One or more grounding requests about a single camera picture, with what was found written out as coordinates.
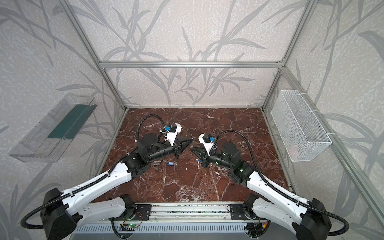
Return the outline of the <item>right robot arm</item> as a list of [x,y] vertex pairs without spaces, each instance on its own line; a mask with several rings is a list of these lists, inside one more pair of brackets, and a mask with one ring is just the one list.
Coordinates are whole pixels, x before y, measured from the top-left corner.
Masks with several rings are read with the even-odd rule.
[[242,159],[234,143],[224,143],[220,153],[214,155],[209,155],[205,147],[195,147],[191,151],[203,167],[216,164],[228,168],[229,177],[234,182],[256,193],[245,202],[252,218],[268,219],[291,231],[299,240],[325,240],[328,237],[332,227],[330,218],[299,203],[309,203],[321,210],[324,205],[316,199],[309,202],[259,174],[255,166]]

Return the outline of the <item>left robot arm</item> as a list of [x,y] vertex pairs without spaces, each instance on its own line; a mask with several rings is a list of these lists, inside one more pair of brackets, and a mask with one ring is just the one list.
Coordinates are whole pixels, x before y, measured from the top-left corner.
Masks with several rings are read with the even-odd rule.
[[108,171],[63,192],[57,188],[49,191],[44,203],[55,203],[40,213],[47,239],[62,240],[80,226],[102,219],[134,215],[136,205],[128,195],[104,202],[93,201],[145,173],[152,161],[169,155],[179,158],[192,142],[192,138],[175,138],[173,143],[160,143],[156,134],[146,134],[137,142],[132,153],[117,161]]

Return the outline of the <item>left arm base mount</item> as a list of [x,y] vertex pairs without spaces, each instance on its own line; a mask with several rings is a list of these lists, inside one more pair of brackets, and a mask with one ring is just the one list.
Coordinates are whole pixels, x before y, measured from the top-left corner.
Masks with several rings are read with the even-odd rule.
[[121,215],[121,219],[133,221],[148,221],[150,218],[151,209],[152,205],[150,204],[132,205],[126,208],[124,213]]

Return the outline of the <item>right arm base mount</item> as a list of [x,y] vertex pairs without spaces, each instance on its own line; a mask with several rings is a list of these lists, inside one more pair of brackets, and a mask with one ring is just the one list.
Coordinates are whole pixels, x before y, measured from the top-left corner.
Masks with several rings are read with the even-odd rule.
[[231,220],[233,221],[256,221],[256,222],[267,222],[267,219],[259,218],[256,216],[249,217],[246,214],[245,208],[243,207],[243,204],[229,204],[227,206],[227,210],[230,213]]

